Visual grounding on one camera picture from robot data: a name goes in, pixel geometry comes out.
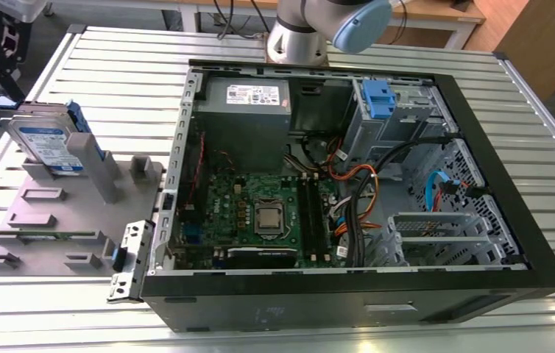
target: expansion slot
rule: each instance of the expansion slot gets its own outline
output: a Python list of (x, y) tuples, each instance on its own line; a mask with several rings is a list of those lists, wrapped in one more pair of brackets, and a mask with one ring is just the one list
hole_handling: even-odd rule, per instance
[(317, 256), (313, 224), (311, 224), (311, 211), (307, 199), (307, 183), (309, 181), (301, 179), (297, 182), (297, 198), (299, 201), (299, 223), (301, 223), (301, 238), (302, 249), (305, 251), (305, 257), (311, 259), (313, 255)]
[(326, 227), (323, 226), (323, 201), (315, 180), (298, 182), (302, 240), (306, 258), (329, 260)]

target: metal workbench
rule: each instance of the metal workbench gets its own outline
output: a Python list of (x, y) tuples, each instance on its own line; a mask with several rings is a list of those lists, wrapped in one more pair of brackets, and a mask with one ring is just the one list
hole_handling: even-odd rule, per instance
[[(116, 160), (167, 164), (190, 58), (265, 61), (259, 41), (90, 27), (67, 34), (30, 99), (84, 107)], [(330, 49), (335, 66), (430, 71), (458, 78), (506, 168), (555, 250), (555, 121), (509, 62), (471, 51), (377, 46)], [(0, 223), (26, 172), (0, 140)], [(454, 325), (175, 334), (146, 304), (108, 305), (107, 278), (0, 278), (0, 348), (158, 352), (555, 352), (555, 294)]]

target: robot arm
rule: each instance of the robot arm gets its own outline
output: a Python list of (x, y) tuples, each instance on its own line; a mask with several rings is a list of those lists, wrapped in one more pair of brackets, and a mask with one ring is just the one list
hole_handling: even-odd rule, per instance
[(390, 0), (281, 1), (269, 55), (285, 64), (322, 65), (327, 40), (350, 54), (375, 43), (393, 16)]

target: metal bracket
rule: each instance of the metal bracket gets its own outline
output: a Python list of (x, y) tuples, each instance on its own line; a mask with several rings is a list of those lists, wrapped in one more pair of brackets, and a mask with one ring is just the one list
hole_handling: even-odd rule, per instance
[(143, 302), (140, 291), (154, 234), (155, 224), (151, 221), (127, 224), (122, 244), (114, 253), (114, 268), (122, 268), (122, 273), (111, 277), (110, 304)]

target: power cable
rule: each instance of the power cable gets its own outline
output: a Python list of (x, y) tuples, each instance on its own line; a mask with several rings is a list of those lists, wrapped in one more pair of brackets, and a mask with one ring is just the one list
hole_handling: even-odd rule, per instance
[(406, 32), (406, 27), (409, 25), (409, 8), (406, 6), (405, 0), (399, 0), (402, 3), (402, 7), (405, 8), (405, 13), (402, 15), (402, 23), (399, 25), (399, 29), (397, 30), (397, 34), (395, 34), (395, 39), (391, 41), (391, 43), (389, 43), (389, 45), (394, 45), (399, 39), (402, 39), (402, 37), (405, 36), (405, 32)]
[(251, 0), (251, 3), (254, 4), (255, 11), (258, 11), (259, 18), (262, 18), (262, 22), (265, 23), (265, 27), (267, 28), (267, 32), (270, 33), (270, 27), (267, 20), (265, 19), (265, 15), (262, 14), (262, 10), (258, 7), (258, 4), (255, 3), (255, 0)]
[(226, 21), (226, 28), (218, 35), (218, 39), (223, 40), (230, 32), (230, 29), (235, 35), (239, 35), (245, 39), (255, 39), (255, 36), (251, 35), (243, 35), (241, 31), (231, 25), (231, 22), (234, 20), (234, 0), (230, 2), (230, 18), (226, 17), (226, 14), (223, 13), (220, 9), (220, 5), (218, 4), (218, 0), (215, 0), (215, 6), (218, 10), (218, 14), (220, 15), (222, 19)]

